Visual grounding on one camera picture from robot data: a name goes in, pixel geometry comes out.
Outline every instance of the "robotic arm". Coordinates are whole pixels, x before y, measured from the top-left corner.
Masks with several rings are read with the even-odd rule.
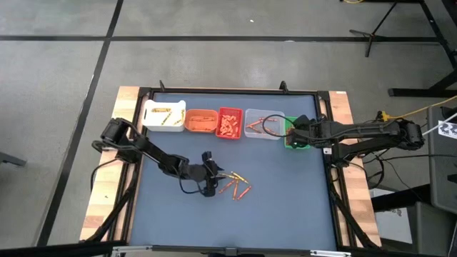
[[[331,148],[331,162],[347,166],[355,156],[388,148],[417,150],[424,144],[421,127],[404,119],[364,124],[341,124],[335,121],[309,120],[302,115],[293,122],[291,146],[306,145]],[[351,145],[340,143],[347,138],[370,138]]]
[[[211,158],[211,152],[204,152],[201,157],[203,164],[189,164],[183,156],[167,154],[143,136],[129,121],[121,118],[111,119],[101,134],[102,141],[94,141],[92,146],[99,152],[107,149],[117,149],[116,158],[127,163],[137,163],[142,155],[148,156],[157,162],[162,172],[179,180],[179,185],[184,193],[200,192],[205,197],[216,194],[216,187],[221,177],[216,177],[222,171]],[[181,180],[193,180],[197,183],[198,190],[188,192],[183,190]],[[205,181],[206,186],[201,189],[199,182]]]

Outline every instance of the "cable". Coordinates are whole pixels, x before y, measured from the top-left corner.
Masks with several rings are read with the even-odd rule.
[[[105,165],[108,165],[110,163],[112,163],[113,161],[117,161],[116,158],[110,160],[110,161],[107,161],[106,163],[102,163],[100,165],[98,165],[93,171],[92,171],[92,174],[91,174],[91,192],[92,192],[92,189],[94,188],[94,182],[95,182],[95,175],[97,173],[97,170]]]
[[[348,3],[348,4],[360,4],[361,2],[363,2],[365,0],[357,0],[357,1],[348,1],[348,0],[344,0],[345,3]]]
[[[378,156],[377,156],[376,154],[374,154],[374,153],[373,153],[373,154],[374,154],[374,156],[377,156],[377,157],[379,158],[379,157],[381,157],[382,155],[384,155],[385,153],[387,153],[387,151],[389,151],[389,150],[391,150],[391,148],[385,150],[383,153],[381,153],[381,154],[378,155]],[[364,161],[363,164],[367,164],[367,163],[373,162],[373,161],[375,161],[376,159],[377,159],[377,158],[375,157],[375,158],[372,158],[370,161]]]
[[[386,159],[381,159],[381,161],[385,161],[386,163],[388,163],[388,164],[392,167],[393,172],[395,172],[395,174],[397,175],[397,177],[398,177],[398,179],[400,180],[400,182],[401,182],[405,187],[407,187],[407,188],[411,191],[411,193],[414,193],[414,195],[417,197],[417,199],[419,199],[419,200],[421,200],[421,201],[423,202],[422,198],[421,198],[416,192],[414,192],[414,190],[413,190],[411,187],[409,187],[405,182],[403,182],[403,180],[401,179],[401,177],[400,177],[400,175],[398,174],[397,170],[395,169],[395,167],[393,167],[393,164],[392,164],[390,161],[387,161]]]
[[[457,156],[452,155],[452,154],[418,154],[418,155],[413,155],[413,156],[396,156],[396,157],[391,157],[391,158],[385,158],[382,159],[382,161],[390,161],[390,160],[395,160],[398,158],[414,158],[414,157],[451,157],[451,158],[457,158]]]
[[[265,131],[265,133],[267,133],[267,134],[270,135],[270,136],[281,137],[281,138],[283,138],[283,137],[288,137],[288,136],[291,136],[291,135],[292,135],[292,133],[286,134],[286,135],[275,135],[275,134],[273,134],[273,133],[268,132],[268,131],[265,129],[265,121],[268,120],[268,119],[271,118],[271,117],[279,117],[279,118],[285,119],[286,121],[290,122],[291,125],[293,126],[293,121],[292,121],[291,119],[288,119],[287,117],[282,116],[282,115],[279,115],[279,114],[273,114],[273,115],[267,116],[267,117],[264,118],[263,121],[262,121],[262,129]]]
[[[384,120],[386,120],[386,119],[401,119],[401,118],[405,118],[407,116],[410,116],[410,115],[413,115],[413,114],[417,114],[417,113],[419,113],[421,111],[425,111],[426,109],[428,109],[430,107],[434,107],[434,106],[439,106],[441,104],[445,104],[445,103],[447,103],[447,102],[449,102],[451,100],[454,100],[454,99],[457,99],[457,96],[453,96],[453,97],[451,97],[451,98],[449,98],[447,100],[441,101],[439,103],[432,104],[430,106],[426,106],[426,107],[420,108],[419,110],[408,112],[407,114],[404,114],[404,115],[401,115],[401,116],[390,116],[390,115],[384,113]]]
[[[379,156],[376,156],[376,160],[379,161],[379,165],[381,165],[381,170],[366,178],[366,181],[368,182],[368,189],[377,188],[379,185],[381,185],[381,182],[384,180],[384,163],[379,159]],[[380,176],[378,182],[376,182],[373,186],[370,186],[370,180],[376,176]]]
[[[441,122],[441,124],[450,121],[451,119],[453,119],[453,118],[456,117],[456,116],[457,116],[457,113],[455,113],[455,114],[452,115],[451,117],[447,118],[445,121]],[[434,130],[437,129],[439,126],[441,126],[441,124],[438,123],[438,125],[436,125],[436,126],[434,126],[433,128],[430,128],[429,130],[423,132],[423,133],[422,133],[422,136],[425,136],[426,134],[428,134],[428,133],[434,131]]]

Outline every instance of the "concrete floor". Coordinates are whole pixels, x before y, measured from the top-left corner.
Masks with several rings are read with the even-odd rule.
[[[457,30],[440,1],[427,1],[451,48]],[[115,0],[2,1],[0,34],[105,35]],[[125,0],[115,35],[352,36],[371,31],[389,4],[337,0]],[[432,36],[420,6],[399,4],[379,30],[386,36]],[[50,244],[79,238],[89,177],[99,162],[91,148],[109,120],[119,86],[239,87],[347,91],[354,120],[372,119],[440,99],[390,98],[387,88],[427,87],[451,65],[435,44],[376,44],[370,58],[352,43],[112,42],[71,170]],[[86,95],[101,42],[0,42],[0,151],[27,167],[0,166],[0,248],[31,246],[71,131]],[[412,118],[424,124],[425,115]],[[425,153],[392,150],[386,156]],[[428,161],[393,161],[409,186],[428,182]],[[378,170],[367,166],[369,173]],[[404,189],[387,167],[384,186]]]

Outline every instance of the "plastic bin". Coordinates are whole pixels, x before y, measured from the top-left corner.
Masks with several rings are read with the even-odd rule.
[[[232,132],[224,133],[222,130],[222,121],[227,116],[234,116],[233,120],[228,121]],[[241,137],[241,126],[243,125],[243,110],[236,108],[221,107],[219,109],[219,118],[217,121],[216,136],[224,139],[240,139]]]
[[[218,114],[214,110],[191,109],[186,112],[184,126],[191,132],[214,133]]]
[[[286,118],[290,119],[291,121],[295,121],[297,119],[297,117],[290,117],[290,116],[287,116]],[[292,123],[288,122],[287,120],[284,121],[284,135],[287,135],[290,133],[290,131],[288,131],[290,128],[292,128]],[[310,146],[305,146],[305,147],[297,147],[297,148],[293,148],[292,146],[290,146],[290,144],[288,144],[288,141],[291,140],[291,137],[290,136],[287,136],[284,138],[284,147],[286,147],[287,149],[297,149],[297,150],[302,150],[302,149],[309,149]]]
[[[268,135],[262,128],[261,119],[273,114],[284,116],[284,113],[280,111],[247,109],[244,121],[244,134],[250,138],[280,139],[280,137]],[[271,117],[271,119],[272,121],[265,121],[265,128],[269,129],[270,133],[276,133],[278,136],[284,135],[284,119],[281,117]]]
[[[148,100],[144,104],[143,125],[150,131],[182,132],[186,120],[186,102],[163,103]]]

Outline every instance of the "metal stand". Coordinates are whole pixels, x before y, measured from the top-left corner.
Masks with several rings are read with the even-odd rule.
[[[397,5],[397,2],[392,4],[391,8],[387,11],[387,14],[384,15],[384,17],[381,20],[381,22],[379,22],[378,26],[376,26],[376,28],[373,30],[373,32],[371,34],[370,33],[366,33],[366,32],[362,32],[362,31],[353,30],[353,29],[349,30],[349,32],[351,32],[353,34],[360,34],[363,37],[368,37],[368,43],[366,45],[366,50],[365,50],[365,57],[369,57],[370,56],[371,45],[373,44],[374,41],[387,41],[387,38],[385,36],[378,36],[378,35],[376,35],[376,32],[381,27],[381,25],[384,23],[384,21],[386,20],[387,16],[392,12],[393,8],[396,5]]]
[[[9,154],[0,152],[0,163],[11,163],[17,166],[24,166],[26,165],[26,161],[21,160],[20,158],[16,158],[14,156],[10,156]]]
[[[457,95],[457,90],[446,90],[457,82],[457,69],[438,81],[428,89],[389,89],[389,96],[412,96],[412,97],[443,97],[449,98]]]
[[[371,199],[374,212],[413,206],[417,201],[431,204],[430,184],[373,197]]]

